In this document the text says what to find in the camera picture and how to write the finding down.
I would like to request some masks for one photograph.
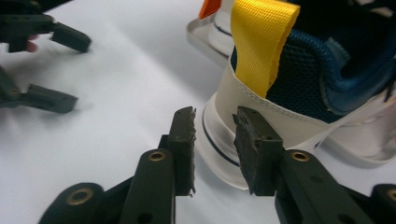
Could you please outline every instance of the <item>orange edge of strap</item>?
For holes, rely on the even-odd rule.
[[[221,6],[221,0],[205,0],[199,12],[199,19],[202,20],[217,12]]]

